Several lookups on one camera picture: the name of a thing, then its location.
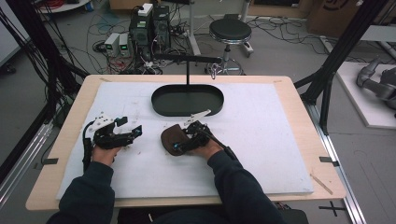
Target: person's right hand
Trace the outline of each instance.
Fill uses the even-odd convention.
[[[114,161],[114,157],[121,150],[121,147],[114,147],[112,149],[102,149],[95,145],[92,150],[92,161],[101,162],[104,165],[111,166]]]
[[[217,144],[212,139],[204,147],[198,147],[194,150],[191,150],[191,153],[204,157],[207,161],[212,157],[216,152],[223,150],[219,144]]]

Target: chair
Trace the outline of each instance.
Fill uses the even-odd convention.
[[[251,38],[251,28],[244,22],[237,19],[220,19],[212,21],[209,26],[210,35],[217,41],[226,44],[221,64],[208,63],[206,72],[212,77],[216,74],[223,75],[244,75],[244,70],[239,62],[230,58],[230,46],[246,44]],[[229,67],[233,62],[236,67]]]

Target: box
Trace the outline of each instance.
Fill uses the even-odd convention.
[[[388,3],[382,8],[378,16],[374,20],[374,24],[378,24],[382,17],[391,9],[393,1],[389,0]],[[396,17],[396,7],[388,14],[388,16],[383,20],[382,24],[387,24]]]
[[[134,7],[143,6],[150,3],[150,0],[110,0],[111,9],[134,9]]]
[[[308,33],[339,37],[359,9],[357,0],[316,0],[308,16]]]

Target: white bracket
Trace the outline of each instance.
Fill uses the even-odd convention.
[[[207,109],[204,112],[201,113],[197,113],[197,114],[191,114],[190,119],[188,119],[186,122],[184,122],[184,125],[187,126],[191,123],[194,123],[195,121],[197,121],[198,119],[203,118],[204,116],[210,114],[210,112],[212,112],[210,109]]]
[[[107,125],[111,124],[114,121],[114,119],[111,119],[108,115],[106,115],[104,112],[101,112],[100,116],[95,119],[93,122],[93,125],[89,129],[90,133],[95,132],[96,130],[99,130],[103,127],[106,127]]]

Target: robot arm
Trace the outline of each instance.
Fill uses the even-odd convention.
[[[396,74],[392,71],[394,69],[384,71],[381,77],[381,82],[379,83],[370,79],[370,77],[375,73],[375,69],[380,62],[381,60],[376,58],[367,66],[363,67],[358,74],[356,84],[359,87],[372,91],[379,99],[389,101],[393,98],[392,95],[396,90],[395,86],[391,85],[389,82],[392,77],[393,79],[396,79]]]

